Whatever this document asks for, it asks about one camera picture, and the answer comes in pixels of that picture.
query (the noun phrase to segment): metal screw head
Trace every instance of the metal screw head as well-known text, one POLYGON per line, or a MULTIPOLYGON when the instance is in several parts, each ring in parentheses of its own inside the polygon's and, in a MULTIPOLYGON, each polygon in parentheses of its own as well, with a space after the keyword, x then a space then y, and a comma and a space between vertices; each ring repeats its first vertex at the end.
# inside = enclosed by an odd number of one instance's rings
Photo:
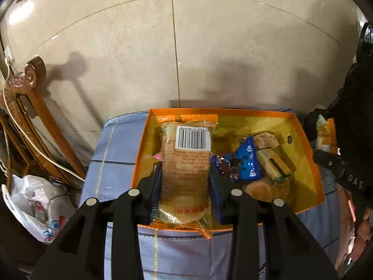
POLYGON ((131 196, 131 197, 135 197, 137 196, 138 194, 140 193, 140 191, 138 189, 130 189, 128 191, 128 194, 131 196))
POLYGON ((285 202, 281 198, 276 198, 275 200, 273 200, 273 204, 277 207, 283 207, 285 202))
POLYGON ((231 194, 232 194, 232 196, 240 197, 240 196, 242 196, 242 190, 233 189, 233 190, 231 190, 231 194))
POLYGON ((93 206, 97 203, 97 200, 95 198, 89 198, 87 199, 87 201, 85 202, 85 204, 87 204, 88 206, 93 206))

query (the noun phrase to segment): tiled wall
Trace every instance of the tiled wall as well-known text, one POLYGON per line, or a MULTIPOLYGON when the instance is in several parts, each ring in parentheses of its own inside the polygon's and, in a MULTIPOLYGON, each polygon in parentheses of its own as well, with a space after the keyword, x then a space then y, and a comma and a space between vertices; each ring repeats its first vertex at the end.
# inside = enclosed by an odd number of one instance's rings
POLYGON ((328 105, 363 22, 352 0, 24 0, 0 27, 17 70, 44 60, 39 87, 88 163, 102 124, 119 114, 328 105))

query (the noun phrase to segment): candy wrapper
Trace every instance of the candy wrapper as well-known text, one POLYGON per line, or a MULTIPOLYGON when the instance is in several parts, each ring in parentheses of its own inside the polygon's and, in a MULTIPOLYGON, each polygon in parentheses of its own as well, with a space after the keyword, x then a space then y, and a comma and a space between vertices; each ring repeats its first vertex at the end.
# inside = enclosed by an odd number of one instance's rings
POLYGON ((273 181, 268 174, 262 179, 256 180, 244 188, 244 191, 256 200, 272 202, 275 198, 281 198, 290 205, 293 201, 290 188, 291 177, 282 181, 273 181))
POLYGON ((162 124, 162 187, 154 227, 192 228, 212 237, 208 174, 215 126, 201 120, 162 124))

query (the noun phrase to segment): plastic bag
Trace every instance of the plastic bag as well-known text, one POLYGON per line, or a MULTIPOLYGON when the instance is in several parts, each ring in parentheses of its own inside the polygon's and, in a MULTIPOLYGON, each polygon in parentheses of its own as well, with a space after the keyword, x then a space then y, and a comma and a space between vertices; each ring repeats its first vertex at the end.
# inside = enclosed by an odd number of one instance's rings
POLYGON ((153 226, 190 228, 212 237, 208 195, 211 133, 216 122, 164 122, 162 187, 153 226))
POLYGON ((12 195, 5 185, 1 186, 5 204, 37 240, 52 243, 76 211, 70 197, 62 188, 41 177, 12 175, 12 179, 12 195))
POLYGON ((329 118, 326 120, 322 115, 319 115, 316 122, 316 129, 318 131, 316 149, 337 154, 338 147, 334 119, 329 118))

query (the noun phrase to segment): barcode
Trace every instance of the barcode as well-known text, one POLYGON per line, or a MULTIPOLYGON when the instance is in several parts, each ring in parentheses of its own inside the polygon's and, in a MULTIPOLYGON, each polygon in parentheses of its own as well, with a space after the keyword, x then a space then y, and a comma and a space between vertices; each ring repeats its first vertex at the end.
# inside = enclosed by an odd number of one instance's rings
POLYGON ((175 148, 210 151, 210 133, 205 127, 178 126, 175 148))

